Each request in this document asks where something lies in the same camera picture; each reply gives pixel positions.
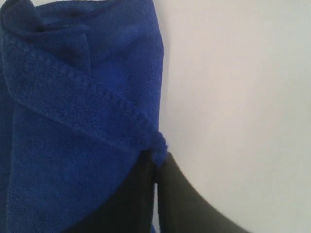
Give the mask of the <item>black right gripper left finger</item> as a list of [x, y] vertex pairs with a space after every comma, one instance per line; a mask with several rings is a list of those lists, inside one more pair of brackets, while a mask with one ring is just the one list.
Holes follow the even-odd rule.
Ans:
[[115, 193], [64, 232], [154, 233], [155, 173], [151, 152], [142, 151]]

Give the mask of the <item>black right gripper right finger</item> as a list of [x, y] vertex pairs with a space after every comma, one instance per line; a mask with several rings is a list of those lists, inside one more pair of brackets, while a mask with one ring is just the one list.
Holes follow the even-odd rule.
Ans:
[[171, 153], [157, 170], [162, 233], [247, 233], [211, 206], [190, 184]]

